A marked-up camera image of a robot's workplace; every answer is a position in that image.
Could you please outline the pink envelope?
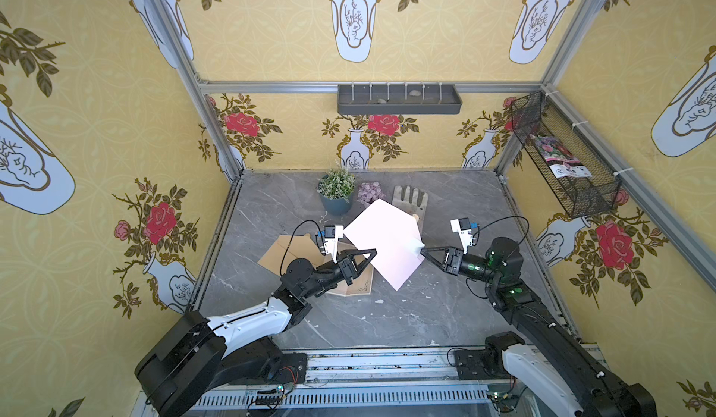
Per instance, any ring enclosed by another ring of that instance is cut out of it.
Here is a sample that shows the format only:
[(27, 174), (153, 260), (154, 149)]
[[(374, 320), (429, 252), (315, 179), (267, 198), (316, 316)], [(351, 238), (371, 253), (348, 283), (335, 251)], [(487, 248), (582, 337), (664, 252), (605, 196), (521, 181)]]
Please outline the pink envelope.
[(415, 217), (378, 200), (354, 219), (344, 235), (360, 250), (376, 249), (371, 264), (399, 290), (424, 261), (424, 247)]

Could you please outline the brown kraft envelope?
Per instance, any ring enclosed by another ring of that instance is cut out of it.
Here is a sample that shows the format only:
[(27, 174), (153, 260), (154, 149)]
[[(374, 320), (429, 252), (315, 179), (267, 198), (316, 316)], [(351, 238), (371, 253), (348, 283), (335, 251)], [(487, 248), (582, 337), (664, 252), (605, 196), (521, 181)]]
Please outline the brown kraft envelope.
[(280, 235), (258, 264), (275, 275), (281, 276), (288, 265), (297, 258), (309, 260), (317, 268), (326, 262), (326, 256), (309, 234), (297, 235), (290, 241), (289, 235)]

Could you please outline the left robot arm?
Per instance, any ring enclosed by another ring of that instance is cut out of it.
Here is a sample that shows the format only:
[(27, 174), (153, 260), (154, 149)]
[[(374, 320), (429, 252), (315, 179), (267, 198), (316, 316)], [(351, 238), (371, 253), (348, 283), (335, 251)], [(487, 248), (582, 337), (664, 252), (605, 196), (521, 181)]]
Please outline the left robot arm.
[(271, 380), (283, 354), (270, 340), (296, 327), (320, 297), (340, 282), (352, 284), (377, 256), (376, 249), (347, 249), (314, 267), (292, 260), (268, 299), (234, 314), (185, 313), (138, 363), (134, 374), (147, 403), (161, 416), (182, 416), (201, 396), (237, 380)]

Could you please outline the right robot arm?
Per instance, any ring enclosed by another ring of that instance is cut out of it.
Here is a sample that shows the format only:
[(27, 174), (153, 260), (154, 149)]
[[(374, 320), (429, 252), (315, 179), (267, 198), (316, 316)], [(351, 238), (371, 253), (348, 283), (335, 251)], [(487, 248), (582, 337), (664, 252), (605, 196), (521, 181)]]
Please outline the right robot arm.
[(458, 247), (423, 247), (444, 273), (484, 283), (492, 308), (514, 328), (486, 340), (482, 365), (520, 380), (559, 416), (655, 416), (656, 401), (639, 383), (608, 370), (522, 280), (516, 241), (497, 237), (485, 256)]

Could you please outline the dirty white work glove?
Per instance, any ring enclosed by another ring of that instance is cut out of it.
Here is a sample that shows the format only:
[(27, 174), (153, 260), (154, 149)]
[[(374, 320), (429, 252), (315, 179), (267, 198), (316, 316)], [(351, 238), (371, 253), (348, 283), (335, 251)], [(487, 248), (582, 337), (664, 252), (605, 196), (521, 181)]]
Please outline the dirty white work glove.
[(419, 232), (423, 232), (429, 194), (411, 186), (395, 186), (392, 205), (412, 216)]

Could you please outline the purple flowers in white pot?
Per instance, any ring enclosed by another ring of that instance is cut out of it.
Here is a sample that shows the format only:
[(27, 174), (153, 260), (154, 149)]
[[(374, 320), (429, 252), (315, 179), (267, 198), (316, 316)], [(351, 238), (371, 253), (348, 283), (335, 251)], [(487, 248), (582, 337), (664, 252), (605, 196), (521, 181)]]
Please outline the purple flowers in white pot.
[(358, 202), (365, 207), (371, 206), (378, 200), (383, 200), (385, 194), (380, 187), (380, 183), (376, 181), (363, 182), (358, 189)]

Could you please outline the green plant in blue pot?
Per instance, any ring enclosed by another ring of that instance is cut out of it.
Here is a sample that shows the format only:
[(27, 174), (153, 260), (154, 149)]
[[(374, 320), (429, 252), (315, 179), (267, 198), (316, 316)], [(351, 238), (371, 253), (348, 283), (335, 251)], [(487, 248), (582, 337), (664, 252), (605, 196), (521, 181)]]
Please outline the green plant in blue pot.
[(354, 190), (355, 176), (343, 167), (331, 169), (320, 178), (317, 186), (326, 212), (337, 217), (347, 214), (352, 208)]

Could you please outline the seed packet in basket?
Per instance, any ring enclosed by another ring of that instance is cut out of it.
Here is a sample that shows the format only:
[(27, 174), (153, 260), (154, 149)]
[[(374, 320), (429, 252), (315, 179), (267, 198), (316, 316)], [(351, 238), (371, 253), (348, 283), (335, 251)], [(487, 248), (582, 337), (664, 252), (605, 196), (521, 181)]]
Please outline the seed packet in basket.
[(555, 178), (591, 178), (589, 169), (574, 157), (557, 137), (535, 135), (533, 146)]

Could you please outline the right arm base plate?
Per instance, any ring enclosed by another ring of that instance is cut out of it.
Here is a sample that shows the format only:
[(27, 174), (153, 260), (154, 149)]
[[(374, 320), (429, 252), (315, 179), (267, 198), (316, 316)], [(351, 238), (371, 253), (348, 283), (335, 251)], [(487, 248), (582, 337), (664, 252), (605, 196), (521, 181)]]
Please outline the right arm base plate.
[(467, 350), (454, 348), (449, 350), (451, 365), (457, 370), (461, 381), (467, 380), (503, 380), (509, 375), (502, 366), (502, 359), (492, 348)]

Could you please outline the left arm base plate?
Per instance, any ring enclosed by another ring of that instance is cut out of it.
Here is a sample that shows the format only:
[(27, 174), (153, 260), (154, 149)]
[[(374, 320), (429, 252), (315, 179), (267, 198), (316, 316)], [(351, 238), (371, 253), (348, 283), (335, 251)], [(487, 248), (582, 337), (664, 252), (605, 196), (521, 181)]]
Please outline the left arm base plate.
[(306, 381), (308, 355), (305, 353), (284, 353), (266, 360), (257, 373), (246, 380), (248, 385), (301, 385)]

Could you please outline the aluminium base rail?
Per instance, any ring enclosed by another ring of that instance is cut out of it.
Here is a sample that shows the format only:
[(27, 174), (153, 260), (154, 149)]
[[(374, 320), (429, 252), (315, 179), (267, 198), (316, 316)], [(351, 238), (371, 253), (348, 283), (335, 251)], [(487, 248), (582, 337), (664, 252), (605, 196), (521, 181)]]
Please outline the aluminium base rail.
[[(522, 406), (535, 416), (555, 414), (509, 374), (503, 380), (461, 381), (451, 365), (450, 349), (454, 348), (280, 350), (308, 355), (305, 383), (248, 385), (237, 380), (204, 393), (189, 411), (270, 414), (301, 408), (485, 404), (494, 416), (515, 415)], [(602, 363), (598, 347), (585, 349)], [(147, 403), (143, 389), (132, 415), (161, 416)]]

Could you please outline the grey wall shelf tray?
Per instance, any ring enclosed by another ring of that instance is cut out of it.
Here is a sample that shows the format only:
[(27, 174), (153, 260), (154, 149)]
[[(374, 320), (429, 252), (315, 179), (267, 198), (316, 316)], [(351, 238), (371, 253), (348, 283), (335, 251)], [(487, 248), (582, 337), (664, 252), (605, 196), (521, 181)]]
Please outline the grey wall shelf tray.
[[(421, 97), (409, 97), (418, 90)], [(387, 100), (379, 105), (378, 99)], [(337, 89), (341, 115), (457, 115), (464, 102), (454, 84), (447, 83), (349, 83)]]

